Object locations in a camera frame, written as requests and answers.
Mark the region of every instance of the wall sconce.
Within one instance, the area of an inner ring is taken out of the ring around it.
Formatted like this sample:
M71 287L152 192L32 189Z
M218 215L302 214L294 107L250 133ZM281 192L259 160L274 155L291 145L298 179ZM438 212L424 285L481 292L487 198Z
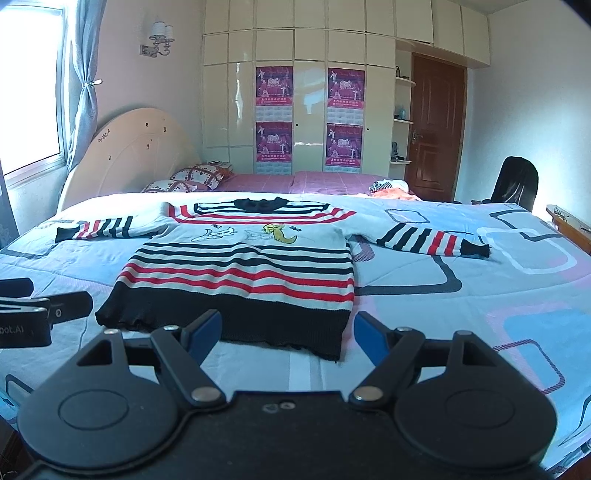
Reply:
M156 22L152 26L150 40L154 42L154 46L141 45L140 54L152 59L155 59L158 54L164 57L170 55L170 44L174 41L173 26L165 25L164 22ZM160 51L160 45L164 45L163 51Z

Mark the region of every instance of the yellow cat design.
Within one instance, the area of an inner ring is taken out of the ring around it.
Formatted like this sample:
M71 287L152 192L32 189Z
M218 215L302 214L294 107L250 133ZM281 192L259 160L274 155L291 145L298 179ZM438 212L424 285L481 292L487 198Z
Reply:
M283 225L282 223L269 223L268 225L265 225L262 229L265 233L272 233L273 238L278 242L281 242L282 244L294 243L297 240L297 235L291 238L285 238L285 235L283 234L284 228L285 225Z

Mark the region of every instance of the door frame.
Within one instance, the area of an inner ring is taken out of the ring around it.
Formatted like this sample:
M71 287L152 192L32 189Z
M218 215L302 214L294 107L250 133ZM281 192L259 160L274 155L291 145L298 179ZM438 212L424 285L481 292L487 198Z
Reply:
M456 175L453 180L453 188L452 188L452 199L456 198L456 189L457 189L457 179L460 175L460 166L462 163L462 152L464 151L464 134L466 133L466 114L468 108L468 68L464 65L459 65L457 63L453 63L452 61L438 59L437 57L432 57L431 55L426 55L424 53L417 53L415 51L412 52L411 56L411 64L412 64L412 71L411 78L414 77L414 59L417 57L422 57L427 60L438 61L439 63L444 63L446 65L452 65L454 67L461 68L464 72L464 111L462 112L462 134L460 135L460 151L459 156L457 159L457 167L456 167ZM413 117L413 109L414 109L414 101L416 95L413 93L411 94L410 99L410 118ZM408 129L408 149L410 150L411 140L413 137L413 126L410 125L411 128Z

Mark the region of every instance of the sweater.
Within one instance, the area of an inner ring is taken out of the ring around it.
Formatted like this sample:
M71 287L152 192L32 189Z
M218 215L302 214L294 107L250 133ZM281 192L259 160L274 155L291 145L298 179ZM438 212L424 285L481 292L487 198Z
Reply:
M249 199L173 206L58 228L56 242L152 237L131 257L100 325L153 330L186 326L209 309L222 340L306 348L339 360L354 298L348 239L426 255L488 257L488 245L384 222L328 204Z

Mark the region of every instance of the curtain tieback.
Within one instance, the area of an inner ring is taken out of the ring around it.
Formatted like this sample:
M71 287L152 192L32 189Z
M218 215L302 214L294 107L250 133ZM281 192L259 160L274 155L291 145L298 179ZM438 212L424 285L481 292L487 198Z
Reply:
M103 80L98 79L98 80L95 80L94 82L85 82L83 87L84 88L94 87L95 85L100 85L101 83L103 83Z

